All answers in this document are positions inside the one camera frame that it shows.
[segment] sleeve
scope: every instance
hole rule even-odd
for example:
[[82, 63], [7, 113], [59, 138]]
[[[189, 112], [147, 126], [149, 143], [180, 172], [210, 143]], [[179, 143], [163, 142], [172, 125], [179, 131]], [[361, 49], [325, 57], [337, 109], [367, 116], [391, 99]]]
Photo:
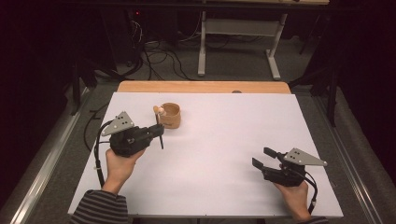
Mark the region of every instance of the sleeve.
[[326, 217], [314, 217], [306, 222], [299, 222], [298, 224], [328, 224], [329, 220]]
[[70, 223], [128, 223], [125, 197], [102, 190], [88, 190]]

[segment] white table surface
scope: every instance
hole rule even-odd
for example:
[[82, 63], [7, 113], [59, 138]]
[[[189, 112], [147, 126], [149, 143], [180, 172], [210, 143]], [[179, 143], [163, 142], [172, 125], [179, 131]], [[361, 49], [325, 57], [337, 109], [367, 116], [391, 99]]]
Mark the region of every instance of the white table surface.
[[[176, 103], [178, 129], [165, 130], [164, 149], [154, 139], [120, 195], [128, 213], [140, 217], [283, 217], [289, 213], [274, 185], [263, 180], [251, 158], [278, 168], [264, 147], [282, 153], [297, 147], [318, 152], [293, 94], [272, 93], [114, 93], [104, 122], [126, 111], [135, 125], [155, 123], [152, 107]], [[100, 160], [106, 178], [105, 151]], [[94, 156], [87, 161], [69, 213], [88, 189], [99, 189]], [[342, 217], [323, 167], [306, 166], [318, 183], [314, 216]], [[314, 190], [309, 188], [308, 204]]]

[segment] human hand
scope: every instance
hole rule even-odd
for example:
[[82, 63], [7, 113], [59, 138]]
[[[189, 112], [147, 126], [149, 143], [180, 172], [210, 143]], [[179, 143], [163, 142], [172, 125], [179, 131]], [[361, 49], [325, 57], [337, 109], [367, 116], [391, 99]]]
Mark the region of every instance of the human hand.
[[102, 190], [118, 194], [125, 181], [131, 176], [137, 159], [143, 153], [145, 153], [145, 149], [125, 158], [117, 156], [111, 148], [108, 149], [106, 151], [107, 179], [102, 186]]
[[289, 208], [293, 219], [297, 222], [311, 219], [311, 214], [306, 206], [308, 185], [303, 181], [298, 187], [285, 187], [274, 183], [282, 193], [286, 206]]

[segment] gray carpet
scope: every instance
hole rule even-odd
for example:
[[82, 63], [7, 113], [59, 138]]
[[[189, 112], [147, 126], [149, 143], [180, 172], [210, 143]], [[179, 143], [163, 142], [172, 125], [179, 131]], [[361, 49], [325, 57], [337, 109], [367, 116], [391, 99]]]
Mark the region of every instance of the gray carpet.
[[[149, 51], [148, 54], [156, 52], [149, 57], [150, 61], [156, 63], [153, 65], [153, 69], [161, 78], [166, 80], [183, 79], [180, 77], [182, 74], [178, 70], [175, 56], [172, 60], [170, 51], [168, 51], [168, 54], [163, 53], [163, 50], [170, 49], [177, 54], [183, 71], [189, 78], [198, 80], [269, 81], [272, 80], [269, 75], [269, 66], [263, 56], [263, 45], [265, 44], [270, 44], [270, 41], [268, 39], [260, 39], [254, 42], [247, 42], [244, 38], [238, 38], [235, 41], [231, 41], [224, 48], [217, 49], [215, 47], [221, 46], [221, 41], [209, 42], [209, 45], [213, 48], [207, 50], [205, 77], [196, 76], [198, 46], [194, 45], [194, 42], [188, 42], [185, 45], [180, 44], [177, 48], [162, 44], [161, 49], [157, 48], [156, 44], [152, 44], [147, 46], [147, 49]], [[303, 43], [297, 38], [282, 40], [279, 44], [276, 60], [283, 81], [294, 80], [303, 74], [314, 45], [308, 46], [311, 48], [306, 49], [304, 54], [300, 55], [298, 52], [302, 45]], [[175, 74], [173, 62], [176, 64], [175, 68], [179, 76]], [[125, 70], [125, 67], [120, 67], [120, 72]], [[147, 79], [149, 77], [149, 69], [143, 65], [136, 74], [129, 77], [139, 80]], [[107, 103], [117, 86], [117, 82], [99, 79], [99, 85], [90, 91], [90, 99], [81, 108], [78, 123], [71, 133], [51, 179], [35, 209], [29, 216], [27, 223], [67, 223], [69, 219], [67, 210], [90, 153], [84, 145], [84, 129], [92, 116], [91, 110], [97, 110]], [[337, 153], [337, 144], [334, 142], [331, 129], [329, 129], [327, 121], [323, 118], [323, 111], [318, 106], [318, 101], [325, 102], [326, 98], [313, 98], [308, 90], [307, 87], [298, 87], [293, 90], [293, 93], [297, 95], [320, 157], [331, 164], [326, 167], [326, 171], [345, 215], [342, 218], [332, 219], [331, 223], [371, 223], [366, 217], [361, 202], [356, 196], [355, 189], [350, 183], [342, 157]], [[105, 113], [106, 109], [103, 109], [97, 114], [97, 117], [102, 118]], [[88, 126], [86, 138], [90, 147], [93, 145], [101, 122], [101, 119], [94, 119]], [[348, 110], [347, 102], [341, 92], [337, 95], [335, 122], [337, 125], [335, 130], [339, 133], [348, 154], [353, 158], [354, 165], [367, 191], [370, 193], [383, 223], [393, 223], [393, 220], [396, 219], [396, 192], [394, 185], [371, 150], [359, 124]], [[37, 153], [25, 177], [2, 209], [0, 223], [10, 222], [30, 184], [33, 182], [40, 164], [46, 159], [47, 155], [48, 150], [45, 148]], [[267, 223], [292, 223], [292, 220], [290, 218], [271, 218], [267, 220]]]

